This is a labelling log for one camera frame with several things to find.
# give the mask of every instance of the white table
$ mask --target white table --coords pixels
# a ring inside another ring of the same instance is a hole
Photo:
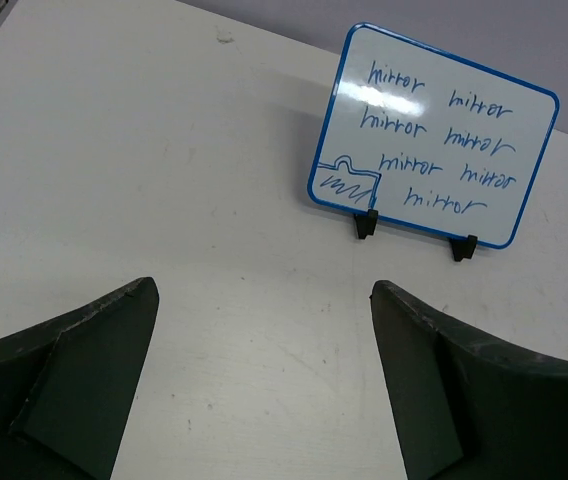
[[[568,359],[568,136],[504,251],[357,241],[305,191],[337,60],[170,0],[19,0],[0,29],[0,337],[159,284],[114,479],[405,478],[378,279]]]

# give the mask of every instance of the whiteboard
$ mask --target whiteboard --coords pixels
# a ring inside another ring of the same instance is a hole
[[[549,90],[358,24],[308,192],[322,205],[506,248],[558,112]]]

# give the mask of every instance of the purple wall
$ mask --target purple wall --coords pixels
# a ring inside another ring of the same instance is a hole
[[[568,133],[566,0],[183,0],[339,52],[368,21],[555,91]]]

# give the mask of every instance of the black plastic part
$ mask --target black plastic part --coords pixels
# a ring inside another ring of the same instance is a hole
[[[353,217],[355,218],[357,238],[364,240],[367,236],[375,233],[375,227],[377,226],[377,210],[369,209],[369,211],[366,212],[366,215],[356,213]]]
[[[375,284],[371,308],[409,480],[568,479],[568,362],[390,282]]]
[[[158,303],[143,278],[0,339],[0,479],[110,478]]]
[[[465,258],[473,258],[473,253],[475,253],[475,248],[477,247],[477,237],[475,235],[469,235],[464,240],[457,238],[449,238],[448,240],[451,242],[453,259],[456,262],[461,262]]]

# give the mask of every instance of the whiteboard stand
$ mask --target whiteboard stand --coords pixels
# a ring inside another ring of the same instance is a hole
[[[456,262],[461,262],[465,258],[468,258],[469,260],[473,258],[475,247],[477,247],[477,237],[475,235],[469,235],[464,240],[449,238],[448,241],[451,243],[453,259]]]
[[[370,208],[366,215],[360,213],[354,213],[355,218],[355,231],[357,232],[357,238],[364,240],[369,235],[375,233],[375,227],[377,226],[378,212]]]

